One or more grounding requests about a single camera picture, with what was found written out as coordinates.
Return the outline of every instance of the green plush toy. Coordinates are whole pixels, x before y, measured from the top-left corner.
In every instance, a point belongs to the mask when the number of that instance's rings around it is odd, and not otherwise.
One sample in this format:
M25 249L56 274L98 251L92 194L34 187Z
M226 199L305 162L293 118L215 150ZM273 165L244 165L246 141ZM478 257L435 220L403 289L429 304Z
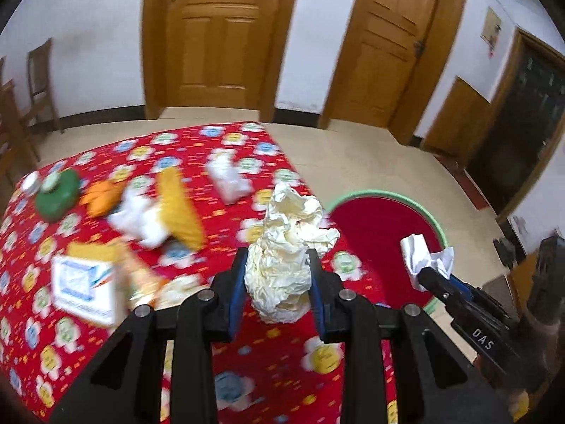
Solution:
M80 178L73 169L52 172L43 181L35 198L35 208L46 222L58 222L78 201Z

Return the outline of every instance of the door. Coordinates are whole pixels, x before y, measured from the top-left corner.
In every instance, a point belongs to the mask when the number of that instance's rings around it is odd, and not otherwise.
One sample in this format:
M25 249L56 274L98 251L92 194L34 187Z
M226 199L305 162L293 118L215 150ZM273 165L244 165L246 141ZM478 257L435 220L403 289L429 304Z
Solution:
M257 109L279 0L171 0L167 103Z
M386 127L436 0L356 0L324 115Z
M532 174L565 108L565 74L526 45L518 73L467 173L496 213Z

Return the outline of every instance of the red tablecloth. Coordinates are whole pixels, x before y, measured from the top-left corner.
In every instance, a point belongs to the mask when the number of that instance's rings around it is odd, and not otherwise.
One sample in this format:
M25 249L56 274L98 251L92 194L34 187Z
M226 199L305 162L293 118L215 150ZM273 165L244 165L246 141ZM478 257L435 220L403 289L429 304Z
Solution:
M239 170L255 189L233 206L222 203L204 171L207 158L218 151L234 154ZM257 123L223 123L146 135L95 148L40 172L45 176L72 167L81 176L82 188L101 179L127 179L139 192L153 195L155 174L172 165L182 169L208 244L196 254L176 241L151 252L133 246L139 257L167 278L200 273L208 280L228 269L236 248L261 233L265 206L277 181L289 181L299 193L310 194ZM64 253L71 240L107 242L117 236L105 219L89 219L81 206L60 222L47 224L19 189L5 213L0 229L0 368L25 405L43 420L110 334L52 307L50 258ZM345 237L322 263L326 270L339 272L347 287L373 302L383 302L377 273L348 251ZM169 415L171 352L168 349L163 379L162 420ZM385 346L387 394L392 400L395 391L389 355ZM342 345L321 346L311 314L296 324L267 325L248 303L236 342L214 347L220 421L334 424L340 415L342 359Z

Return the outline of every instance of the beige tile floor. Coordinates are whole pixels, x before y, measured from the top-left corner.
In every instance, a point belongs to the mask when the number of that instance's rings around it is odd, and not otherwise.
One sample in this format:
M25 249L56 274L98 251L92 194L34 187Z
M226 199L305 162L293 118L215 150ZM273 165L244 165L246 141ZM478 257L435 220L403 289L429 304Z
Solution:
M93 147L160 130L186 126L257 120L249 110L170 108L155 121L131 121L52 132L41 143L41 165ZM404 147L385 129L332 121L328 130L266 124L290 162L313 193L328 205L347 193L384 189L404 194L424 206L442 225L455 247L454 273L475 286L504 273L492 239L501 236L494 212L478 211L457 182L429 153ZM433 314L465 354L474 351L450 327L443 307Z

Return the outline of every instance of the screw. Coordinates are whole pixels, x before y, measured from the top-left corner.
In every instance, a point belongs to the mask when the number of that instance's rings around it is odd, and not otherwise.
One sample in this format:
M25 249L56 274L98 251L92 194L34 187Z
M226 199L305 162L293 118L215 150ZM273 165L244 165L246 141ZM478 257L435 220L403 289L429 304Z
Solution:
M200 290L198 293L198 299L200 301L210 301L212 298L214 298L214 291L210 290L209 288L206 288L204 290Z
M411 317L416 317L420 314L420 307L410 303L404 306L404 312Z
M149 305L137 306L133 312L138 317L146 317L151 312L151 306Z
M340 298L345 301L355 300L357 294L353 290L349 290L349 288L343 288L340 290Z

